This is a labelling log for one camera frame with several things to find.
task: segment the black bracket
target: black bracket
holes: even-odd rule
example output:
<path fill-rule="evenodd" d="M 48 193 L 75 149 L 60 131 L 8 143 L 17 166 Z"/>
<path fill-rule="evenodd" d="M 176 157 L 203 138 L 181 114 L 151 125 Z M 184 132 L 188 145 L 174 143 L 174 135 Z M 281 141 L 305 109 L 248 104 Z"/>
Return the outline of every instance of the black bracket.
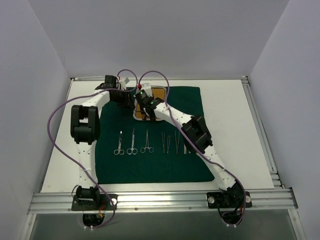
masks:
<path fill-rule="evenodd" d="M 245 192 L 245 195 L 250 197 L 250 193 L 248 191 Z M 243 200 L 241 200 L 241 201 L 234 200 L 234 199 L 232 200 L 231 197 L 226 197 L 225 194 L 222 192 L 207 192 L 206 198 L 207 198 L 209 209 L 217 209 L 218 207 L 220 209 L 235 209 L 237 207 L 244 206 Z M 252 201 L 246 202 L 245 207 L 252 208 Z"/>
<path fill-rule="evenodd" d="M 204 154 L 205 149 L 213 145 L 204 116 L 191 116 L 191 120 L 183 123 L 181 129 L 201 153 Z M 185 138 L 184 144 L 190 152 L 196 152 Z"/>
<path fill-rule="evenodd" d="M 227 191 L 207 192 L 206 198 L 210 209 L 238 209 L 244 206 L 244 200 L 246 201 L 245 207 L 251 208 L 252 201 L 250 193 L 246 191 L 245 195 L 246 199 L 244 199 L 243 189 L 240 184 L 236 182 L 232 187 L 229 187 Z"/>
<path fill-rule="evenodd" d="M 140 105 L 140 110 L 142 113 L 146 113 L 150 117 L 151 121 L 156 120 L 155 109 L 157 105 L 163 103 L 164 101 L 157 97 L 154 99 L 153 96 L 148 96 L 145 90 L 141 90 L 134 95 L 137 103 Z"/>
<path fill-rule="evenodd" d="M 71 137 L 79 144 L 88 143 L 98 140 L 100 136 L 100 121 L 98 107 L 73 105 L 71 108 Z"/>
<path fill-rule="evenodd" d="M 130 92 L 110 91 L 110 101 L 116 102 L 116 105 L 120 108 L 135 109 Z"/>
<path fill-rule="evenodd" d="M 115 209 L 117 209 L 118 195 L 109 194 L 109 196 L 111 199 L 115 199 L 113 204 Z M 88 189 L 81 186 L 77 188 L 72 200 L 72 211 L 98 211 L 102 207 L 102 210 L 114 210 L 107 196 L 104 193 L 100 193 L 98 188 L 90 187 Z"/>

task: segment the screw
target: screw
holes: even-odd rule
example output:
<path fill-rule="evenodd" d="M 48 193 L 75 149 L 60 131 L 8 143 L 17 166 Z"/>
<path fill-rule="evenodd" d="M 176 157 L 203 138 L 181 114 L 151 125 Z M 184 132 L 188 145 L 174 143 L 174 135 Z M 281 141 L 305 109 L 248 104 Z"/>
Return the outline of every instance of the screw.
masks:
<path fill-rule="evenodd" d="M 112 198 L 111 200 L 112 200 L 112 202 L 113 202 L 113 205 L 116 205 L 117 202 L 118 202 L 117 199 L 115 199 L 115 198 Z"/>
<path fill-rule="evenodd" d="M 250 196 L 245 196 L 245 202 L 248 204 L 251 202 L 251 197 Z"/>
<path fill-rule="evenodd" d="M 213 196 L 208 197 L 208 203 L 213 204 L 215 202 L 215 198 Z"/>

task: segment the surgical scissors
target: surgical scissors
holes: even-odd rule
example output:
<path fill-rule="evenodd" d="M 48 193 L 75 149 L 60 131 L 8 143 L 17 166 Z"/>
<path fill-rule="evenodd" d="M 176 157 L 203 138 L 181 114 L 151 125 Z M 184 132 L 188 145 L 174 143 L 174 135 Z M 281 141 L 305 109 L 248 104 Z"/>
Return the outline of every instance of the surgical scissors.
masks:
<path fill-rule="evenodd" d="M 140 149 L 140 152 L 142 154 L 144 154 L 146 152 L 146 149 L 149 150 L 149 153 L 153 153 L 154 152 L 154 148 L 153 147 L 149 147 L 149 135 L 148 135 L 148 129 L 146 130 L 146 136 L 145 136 L 145 147 L 142 147 Z"/>
<path fill-rule="evenodd" d="M 136 155 L 138 153 L 138 149 L 134 148 L 135 145 L 135 129 L 132 131 L 132 142 L 131 142 L 131 148 L 128 148 L 126 150 L 126 153 L 129 155 Z"/>
<path fill-rule="evenodd" d="M 121 149 L 121 142 L 122 142 L 122 131 L 120 131 L 120 135 L 119 135 L 118 149 L 115 149 L 113 151 L 114 155 L 123 155 L 123 154 L 125 154 L 125 150 Z"/>

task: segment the robotic arm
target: robotic arm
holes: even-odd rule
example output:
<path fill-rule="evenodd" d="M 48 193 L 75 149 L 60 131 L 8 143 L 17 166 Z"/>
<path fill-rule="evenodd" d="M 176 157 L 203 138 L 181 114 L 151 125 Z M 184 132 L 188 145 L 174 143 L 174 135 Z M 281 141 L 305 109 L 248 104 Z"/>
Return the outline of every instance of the robotic arm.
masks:
<path fill-rule="evenodd" d="M 203 116 L 185 114 L 170 105 L 166 106 L 164 101 L 160 98 L 154 99 L 151 86 L 148 83 L 142 84 L 140 91 L 134 96 L 140 105 L 140 109 L 143 109 L 151 120 L 155 120 L 155 118 L 162 119 L 176 127 L 168 110 L 168 108 L 170 108 L 175 122 L 178 123 L 178 126 L 188 136 L 197 149 L 211 162 L 215 162 L 222 167 L 225 167 L 211 141 L 211 134 Z M 189 151 L 193 153 L 196 152 L 186 139 L 184 139 L 184 144 Z M 200 154 L 197 153 L 197 155 L 206 163 L 215 177 L 215 184 L 217 184 L 220 189 L 226 191 L 227 188 L 231 188 L 235 184 L 235 179 L 227 172 L 219 166 L 205 161 Z"/>
<path fill-rule="evenodd" d="M 96 96 L 88 99 L 82 105 L 74 105 L 71 108 L 71 136 L 76 142 L 79 162 L 96 182 L 98 182 L 98 179 L 95 168 L 95 147 L 100 136 L 99 116 L 103 106 L 110 101 L 116 102 L 120 106 L 134 108 L 130 93 L 119 91 L 126 90 L 128 82 L 128 78 L 117 81 L 115 76 L 106 75 L 105 82 L 95 89 L 95 93 L 97 93 Z M 105 89 L 117 90 L 102 92 L 102 90 Z M 211 134 L 203 116 L 185 114 L 172 106 L 166 106 L 160 98 L 154 99 L 149 83 L 140 85 L 139 92 L 136 93 L 134 97 L 140 105 L 140 109 L 150 117 L 151 121 L 158 118 L 176 126 L 171 119 L 168 110 L 170 108 L 175 122 L 178 123 L 178 126 L 188 136 L 196 148 L 204 154 L 207 159 L 224 167 L 224 163 L 213 146 Z M 196 152 L 186 139 L 184 139 L 184 143 L 189 151 L 193 153 Z M 205 161 L 200 154 L 197 153 L 197 155 L 206 163 L 215 177 L 214 182 L 220 189 L 227 191 L 235 184 L 235 179 L 230 174 L 220 167 Z M 95 200 L 94 196 L 99 194 L 99 190 L 95 188 L 95 184 L 81 168 L 78 185 L 76 196 L 78 196 L 79 199 Z"/>

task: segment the black motor joint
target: black motor joint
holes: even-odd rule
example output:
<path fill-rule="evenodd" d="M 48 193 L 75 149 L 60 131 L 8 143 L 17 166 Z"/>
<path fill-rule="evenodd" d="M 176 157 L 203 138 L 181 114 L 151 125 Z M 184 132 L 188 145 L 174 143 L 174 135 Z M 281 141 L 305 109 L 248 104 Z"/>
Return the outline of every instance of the black motor joint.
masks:
<path fill-rule="evenodd" d="M 205 117 L 202 115 L 191 116 L 191 120 L 182 124 L 181 130 L 185 133 L 185 135 L 189 138 L 189 140 L 195 145 L 195 147 L 202 153 L 205 153 L 205 149 L 208 146 L 213 146 L 211 140 L 211 134 L 206 125 Z M 184 145 L 186 148 L 195 153 L 196 150 L 191 146 L 191 144 L 186 140 L 184 140 Z"/>
<path fill-rule="evenodd" d="M 96 227 L 103 223 L 105 219 L 105 214 L 102 214 L 100 217 L 98 214 L 83 214 L 82 215 L 82 222 L 87 227 Z"/>
<path fill-rule="evenodd" d="M 97 187 L 82 188 L 81 186 L 78 186 L 75 191 L 75 200 L 79 203 L 82 200 L 91 200 L 98 205 L 101 201 L 101 194 Z"/>
<path fill-rule="evenodd" d="M 210 209 L 218 209 L 220 217 L 227 224 L 234 225 L 239 223 L 242 217 L 242 211 L 240 208 L 251 208 L 252 202 L 246 202 L 246 197 L 250 197 L 249 192 L 245 192 L 241 185 L 236 183 L 229 187 L 227 190 L 220 190 L 220 192 L 207 192 L 208 207 Z M 221 211 L 220 209 L 234 209 L 228 211 Z"/>
<path fill-rule="evenodd" d="M 145 112 L 146 115 L 150 117 L 151 121 L 155 121 L 155 109 L 158 104 L 163 103 L 164 101 L 159 97 L 154 99 L 153 96 L 148 96 L 145 90 L 139 91 L 134 95 L 134 97 L 139 104 L 141 111 Z"/>
<path fill-rule="evenodd" d="M 95 90 L 105 90 L 105 89 L 120 89 L 119 81 L 116 76 L 105 75 L 104 82 L 95 88 Z M 131 108 L 134 109 L 135 105 L 131 97 L 130 92 L 110 90 L 110 101 L 116 102 L 116 104 L 121 108 Z"/>

